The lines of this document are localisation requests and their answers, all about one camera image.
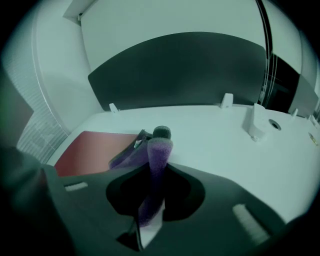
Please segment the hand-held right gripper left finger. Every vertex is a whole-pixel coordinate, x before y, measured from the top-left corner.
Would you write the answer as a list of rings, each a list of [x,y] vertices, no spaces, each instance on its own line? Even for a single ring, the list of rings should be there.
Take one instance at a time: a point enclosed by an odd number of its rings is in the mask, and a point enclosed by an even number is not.
[[[143,251],[138,209],[148,193],[148,164],[66,177],[50,165],[43,170],[76,252]]]

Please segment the dark desk divider panel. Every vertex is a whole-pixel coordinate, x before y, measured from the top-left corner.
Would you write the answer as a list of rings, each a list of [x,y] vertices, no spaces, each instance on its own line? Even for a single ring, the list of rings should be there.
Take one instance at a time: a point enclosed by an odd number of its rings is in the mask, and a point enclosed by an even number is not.
[[[88,75],[102,109],[215,105],[226,93],[238,105],[259,99],[265,49],[214,32],[183,32],[134,45]]]

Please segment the purple and grey cloth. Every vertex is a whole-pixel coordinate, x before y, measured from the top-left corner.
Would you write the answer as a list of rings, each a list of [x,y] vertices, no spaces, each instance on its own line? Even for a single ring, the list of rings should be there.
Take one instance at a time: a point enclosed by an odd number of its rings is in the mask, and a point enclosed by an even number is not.
[[[150,224],[164,202],[165,169],[173,149],[171,137],[170,128],[164,125],[154,128],[152,134],[141,130],[136,139],[108,163],[111,170],[149,164],[149,192],[138,208],[140,227]]]

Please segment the red mat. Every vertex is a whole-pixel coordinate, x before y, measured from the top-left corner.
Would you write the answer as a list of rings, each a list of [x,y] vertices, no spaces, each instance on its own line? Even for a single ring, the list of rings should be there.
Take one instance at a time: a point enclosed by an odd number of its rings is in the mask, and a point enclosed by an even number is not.
[[[83,131],[53,165],[60,177],[109,170],[109,162],[136,139],[136,134]]]

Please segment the white power strip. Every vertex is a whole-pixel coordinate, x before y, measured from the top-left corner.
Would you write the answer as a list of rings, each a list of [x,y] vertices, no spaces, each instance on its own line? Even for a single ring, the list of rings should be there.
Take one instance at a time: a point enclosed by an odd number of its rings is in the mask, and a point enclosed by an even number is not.
[[[245,113],[242,129],[254,142],[266,141],[272,132],[267,110],[257,103],[249,107]]]

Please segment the grey desk divider panel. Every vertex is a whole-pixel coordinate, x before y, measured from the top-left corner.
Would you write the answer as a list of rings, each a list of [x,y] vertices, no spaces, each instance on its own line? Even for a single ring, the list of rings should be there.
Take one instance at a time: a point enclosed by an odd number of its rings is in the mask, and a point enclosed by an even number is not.
[[[288,112],[293,114],[294,111],[298,109],[297,116],[308,118],[314,113],[318,99],[319,97],[317,96],[314,88],[312,88],[310,83],[300,75]]]

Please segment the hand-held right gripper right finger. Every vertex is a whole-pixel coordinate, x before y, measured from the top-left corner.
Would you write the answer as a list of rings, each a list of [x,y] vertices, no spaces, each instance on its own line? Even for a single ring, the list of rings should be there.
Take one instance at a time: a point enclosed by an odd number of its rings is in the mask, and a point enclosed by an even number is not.
[[[163,222],[143,256],[245,256],[279,234],[282,218],[236,182],[169,165]]]

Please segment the black window frame post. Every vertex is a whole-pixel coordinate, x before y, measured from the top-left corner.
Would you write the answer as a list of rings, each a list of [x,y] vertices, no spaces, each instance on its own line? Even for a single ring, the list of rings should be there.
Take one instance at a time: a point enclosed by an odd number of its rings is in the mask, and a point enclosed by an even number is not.
[[[273,53],[273,40],[270,21],[267,15],[266,8],[262,0],[255,0],[262,20],[265,47],[266,47],[266,66],[264,72],[264,82],[260,92],[258,102],[264,107],[268,108],[271,103],[272,92],[275,85],[277,62],[278,58]]]

